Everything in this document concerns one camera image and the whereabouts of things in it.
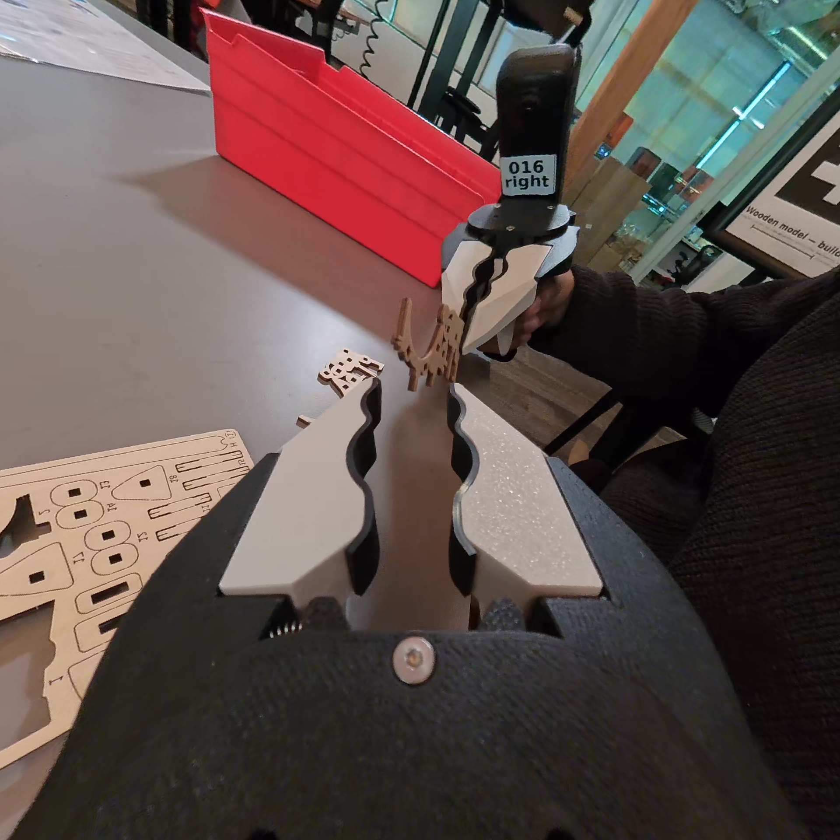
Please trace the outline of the grey desk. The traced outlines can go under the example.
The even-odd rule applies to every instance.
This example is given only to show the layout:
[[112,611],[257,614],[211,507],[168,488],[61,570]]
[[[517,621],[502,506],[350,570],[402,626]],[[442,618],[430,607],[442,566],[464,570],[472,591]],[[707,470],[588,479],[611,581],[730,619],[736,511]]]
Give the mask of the grey desk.
[[354,628],[465,629],[448,575],[447,390],[406,390],[401,300],[439,293],[215,153],[201,92],[2,58],[2,469],[232,428],[254,461],[337,402],[341,348],[383,362],[381,541]]

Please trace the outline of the printed paper sheet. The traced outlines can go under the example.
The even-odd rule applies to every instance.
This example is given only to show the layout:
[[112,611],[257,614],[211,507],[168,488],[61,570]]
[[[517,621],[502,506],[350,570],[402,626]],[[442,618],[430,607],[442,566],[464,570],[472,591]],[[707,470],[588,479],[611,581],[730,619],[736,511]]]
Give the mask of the printed paper sheet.
[[107,2],[2,1],[2,57],[209,96],[204,64]]

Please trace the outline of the black metal frame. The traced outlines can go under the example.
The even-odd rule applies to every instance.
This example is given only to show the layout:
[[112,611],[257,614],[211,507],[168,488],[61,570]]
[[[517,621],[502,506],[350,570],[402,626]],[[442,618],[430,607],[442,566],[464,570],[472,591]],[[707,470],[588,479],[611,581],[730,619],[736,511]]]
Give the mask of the black metal frame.
[[469,87],[501,17],[503,2],[487,2],[487,11],[457,85],[450,84],[479,5],[479,1],[457,1],[454,12],[448,16],[450,2],[441,3],[407,106],[456,141],[472,139],[480,143],[481,155],[491,160],[495,151],[490,139],[496,130],[483,123],[480,108],[469,99]]

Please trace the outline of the wooden puzzle sheet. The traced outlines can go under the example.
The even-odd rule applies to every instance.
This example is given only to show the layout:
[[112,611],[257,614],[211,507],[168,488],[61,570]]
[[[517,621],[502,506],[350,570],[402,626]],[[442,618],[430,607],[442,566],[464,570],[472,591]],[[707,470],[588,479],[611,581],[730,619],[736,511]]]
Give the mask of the wooden puzzle sheet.
[[144,584],[253,465],[222,429],[2,471],[2,530],[21,511],[36,535],[2,559],[1,618],[52,604],[55,647],[49,722],[5,747],[2,769],[69,731]]

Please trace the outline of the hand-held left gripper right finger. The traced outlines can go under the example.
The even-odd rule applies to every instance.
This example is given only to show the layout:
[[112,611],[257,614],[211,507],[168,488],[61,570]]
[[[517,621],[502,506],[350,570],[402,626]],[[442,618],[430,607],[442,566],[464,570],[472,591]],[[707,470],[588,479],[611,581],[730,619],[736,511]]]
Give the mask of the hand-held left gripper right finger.
[[598,603],[606,593],[549,458],[461,384],[449,387],[451,467],[460,481],[449,575],[477,629],[494,605],[536,626],[541,603]]

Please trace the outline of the red plastic bin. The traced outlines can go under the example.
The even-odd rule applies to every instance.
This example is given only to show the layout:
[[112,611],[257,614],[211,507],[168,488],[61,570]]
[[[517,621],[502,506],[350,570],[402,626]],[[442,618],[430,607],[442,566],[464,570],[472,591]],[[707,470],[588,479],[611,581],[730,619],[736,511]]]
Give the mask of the red plastic bin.
[[217,153],[435,287],[496,166],[322,49],[204,9]]

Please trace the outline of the wooden puzzle piece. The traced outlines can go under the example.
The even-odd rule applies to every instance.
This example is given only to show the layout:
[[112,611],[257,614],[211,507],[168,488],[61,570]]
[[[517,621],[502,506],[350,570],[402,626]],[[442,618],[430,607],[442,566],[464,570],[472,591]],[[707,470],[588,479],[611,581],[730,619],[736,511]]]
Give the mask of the wooden puzzle piece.
[[330,386],[339,398],[358,384],[378,377],[384,370],[382,362],[372,357],[342,348],[320,372],[318,382]]
[[438,377],[455,381],[459,366],[465,323],[457,312],[444,303],[437,310],[436,324],[425,353],[419,353],[412,336],[413,301],[405,297],[397,316],[392,347],[409,370],[407,390],[415,392],[421,378],[432,386]]

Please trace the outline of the flat wooden puzzle piece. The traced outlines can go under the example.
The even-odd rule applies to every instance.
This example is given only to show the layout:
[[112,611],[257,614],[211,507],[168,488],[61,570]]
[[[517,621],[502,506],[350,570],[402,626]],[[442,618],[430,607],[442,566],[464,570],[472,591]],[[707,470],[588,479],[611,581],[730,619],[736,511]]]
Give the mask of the flat wooden puzzle piece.
[[372,357],[342,348],[320,372],[318,382],[330,386],[339,398],[358,384],[378,377],[384,370],[382,362]]

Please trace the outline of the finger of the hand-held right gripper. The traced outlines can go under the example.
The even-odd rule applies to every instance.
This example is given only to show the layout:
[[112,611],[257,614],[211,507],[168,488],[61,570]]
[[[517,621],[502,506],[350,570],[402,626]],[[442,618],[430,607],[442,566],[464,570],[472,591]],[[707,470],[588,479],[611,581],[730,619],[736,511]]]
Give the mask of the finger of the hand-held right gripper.
[[491,257],[492,248],[478,240],[458,244],[442,275],[442,302],[452,312],[462,312],[466,290],[476,281],[476,268]]
[[478,302],[465,329],[461,353],[480,349],[492,339],[497,340],[498,352],[511,349],[513,323],[534,302],[538,282],[535,279],[550,245],[526,245],[507,254],[507,267],[490,282],[489,293]]

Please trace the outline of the wooden display block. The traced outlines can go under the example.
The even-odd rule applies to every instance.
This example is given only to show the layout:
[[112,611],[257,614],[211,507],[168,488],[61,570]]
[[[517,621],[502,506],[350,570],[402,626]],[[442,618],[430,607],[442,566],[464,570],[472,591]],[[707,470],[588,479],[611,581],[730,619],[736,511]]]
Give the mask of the wooden display block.
[[579,228],[574,263],[586,266],[649,188],[646,179],[612,156],[600,162],[578,195],[573,210]]

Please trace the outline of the person's right hand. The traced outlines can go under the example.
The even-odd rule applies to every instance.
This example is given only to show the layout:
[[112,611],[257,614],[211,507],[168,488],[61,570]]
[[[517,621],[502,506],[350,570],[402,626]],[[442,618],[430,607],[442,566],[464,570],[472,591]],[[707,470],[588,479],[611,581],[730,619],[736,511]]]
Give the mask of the person's right hand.
[[510,350],[516,350],[528,343],[533,334],[541,328],[557,326],[571,303],[573,291],[572,269],[541,281],[533,303],[513,324]]

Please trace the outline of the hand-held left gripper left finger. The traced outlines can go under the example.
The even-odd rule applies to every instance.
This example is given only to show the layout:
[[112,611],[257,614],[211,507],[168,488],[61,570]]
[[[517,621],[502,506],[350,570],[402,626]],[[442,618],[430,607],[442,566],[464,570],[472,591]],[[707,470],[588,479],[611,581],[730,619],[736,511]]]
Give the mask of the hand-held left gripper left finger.
[[380,544],[365,478],[381,418],[373,377],[283,446],[219,582],[224,595],[286,595],[301,610],[367,591]]

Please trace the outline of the person's black sweater torso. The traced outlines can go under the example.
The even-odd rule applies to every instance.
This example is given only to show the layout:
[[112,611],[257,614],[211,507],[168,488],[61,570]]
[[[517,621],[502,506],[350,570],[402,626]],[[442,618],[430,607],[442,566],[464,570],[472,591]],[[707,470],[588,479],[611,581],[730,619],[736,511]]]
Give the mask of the person's black sweater torso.
[[814,838],[838,838],[838,332],[837,295],[748,369],[706,440],[592,478],[701,616]]

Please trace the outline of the person's right forearm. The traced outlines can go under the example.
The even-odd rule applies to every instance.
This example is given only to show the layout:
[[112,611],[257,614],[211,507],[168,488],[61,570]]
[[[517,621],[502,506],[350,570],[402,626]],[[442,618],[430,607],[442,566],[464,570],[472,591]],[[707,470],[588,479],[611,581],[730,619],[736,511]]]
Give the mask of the person's right forearm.
[[838,295],[838,269],[804,280],[687,292],[613,271],[571,271],[570,303],[529,345],[630,401],[716,416],[738,381],[799,322]]

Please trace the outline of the wooden pillar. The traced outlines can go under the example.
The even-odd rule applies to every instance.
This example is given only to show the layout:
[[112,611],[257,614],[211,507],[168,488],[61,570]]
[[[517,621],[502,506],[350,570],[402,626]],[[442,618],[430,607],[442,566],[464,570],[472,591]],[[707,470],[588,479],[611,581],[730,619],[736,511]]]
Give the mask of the wooden pillar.
[[696,1],[653,1],[570,134],[565,181],[571,183],[619,120],[679,32]]

